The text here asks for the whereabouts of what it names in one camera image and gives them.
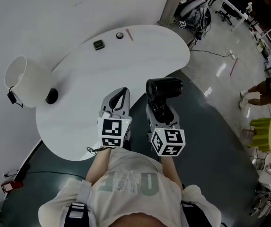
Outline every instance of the floor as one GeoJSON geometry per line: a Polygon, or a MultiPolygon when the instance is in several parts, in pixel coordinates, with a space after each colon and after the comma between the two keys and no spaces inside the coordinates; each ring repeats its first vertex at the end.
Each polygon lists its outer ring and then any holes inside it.
{"type": "MultiPolygon", "coordinates": [[[[258,174],[248,156],[241,129],[252,118],[269,117],[268,107],[238,108],[239,91],[249,88],[267,76],[263,72],[263,58],[256,51],[246,25],[234,33],[221,22],[211,8],[212,27],[195,50],[207,50],[226,55],[226,48],[238,56],[233,67],[231,58],[206,52],[191,52],[189,64],[171,76],[183,81],[184,91],[168,102],[180,116],[185,131],[186,147],[175,158],[177,171],[185,186],[198,185],[205,197],[222,212],[228,227],[257,227],[263,219],[248,215],[255,197],[258,174]]],[[[132,150],[152,158],[156,155],[146,141],[149,130],[143,95],[131,109],[132,150]]],[[[85,176],[93,158],[71,162],[54,155],[44,144],[30,160],[29,171],[58,171],[85,176]]],[[[49,173],[31,174],[24,187],[14,191],[5,201],[2,220],[7,227],[39,227],[39,206],[52,199],[63,187],[69,175],[49,173]]]]}

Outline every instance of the buckle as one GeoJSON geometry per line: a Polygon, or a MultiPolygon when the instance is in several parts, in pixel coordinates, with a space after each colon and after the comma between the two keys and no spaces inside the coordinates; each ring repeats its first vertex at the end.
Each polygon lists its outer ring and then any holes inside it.
{"type": "Polygon", "coordinates": [[[69,218],[83,218],[86,206],[81,202],[74,202],[70,205],[71,211],[69,218]]]}

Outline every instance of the black strap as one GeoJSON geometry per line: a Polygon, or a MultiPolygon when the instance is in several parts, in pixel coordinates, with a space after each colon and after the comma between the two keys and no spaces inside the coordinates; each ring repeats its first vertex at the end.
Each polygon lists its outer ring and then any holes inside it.
{"type": "Polygon", "coordinates": [[[197,226],[212,227],[205,213],[195,204],[182,201],[181,205],[183,207],[183,211],[186,216],[189,227],[197,226]]]}
{"type": "Polygon", "coordinates": [[[65,218],[64,227],[89,227],[88,208],[84,203],[72,203],[65,218]]]}

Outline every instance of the white floor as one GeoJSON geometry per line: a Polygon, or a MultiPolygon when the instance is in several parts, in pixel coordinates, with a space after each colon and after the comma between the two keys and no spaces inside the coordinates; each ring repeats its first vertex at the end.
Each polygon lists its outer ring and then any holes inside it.
{"type": "MultiPolygon", "coordinates": [[[[238,58],[232,75],[230,76],[235,63],[234,59],[197,51],[191,51],[190,61],[182,72],[205,94],[209,103],[221,113],[240,138],[248,154],[256,156],[256,150],[247,147],[251,136],[244,133],[242,129],[249,129],[252,119],[271,117],[271,105],[247,105],[240,110],[239,93],[241,90],[259,84],[270,75],[263,71],[265,59],[261,53],[258,53],[248,25],[242,23],[235,32],[231,32],[232,26],[227,21],[222,22],[221,16],[215,14],[215,11],[220,8],[221,2],[218,0],[210,7],[211,29],[205,38],[197,42],[193,50],[206,50],[225,56],[229,54],[228,50],[232,50],[238,58]]],[[[234,25],[237,24],[235,18],[231,18],[231,21],[234,25]]],[[[249,94],[247,98],[259,98],[259,93],[249,94]]]]}

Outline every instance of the red device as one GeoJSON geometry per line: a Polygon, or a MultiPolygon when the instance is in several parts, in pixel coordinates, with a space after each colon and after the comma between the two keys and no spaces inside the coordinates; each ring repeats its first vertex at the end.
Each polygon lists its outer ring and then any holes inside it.
{"type": "Polygon", "coordinates": [[[9,183],[3,183],[1,185],[1,188],[2,188],[3,192],[9,193],[9,192],[12,192],[13,190],[19,189],[23,186],[24,185],[23,185],[22,181],[18,181],[18,182],[12,181],[9,183]]]}

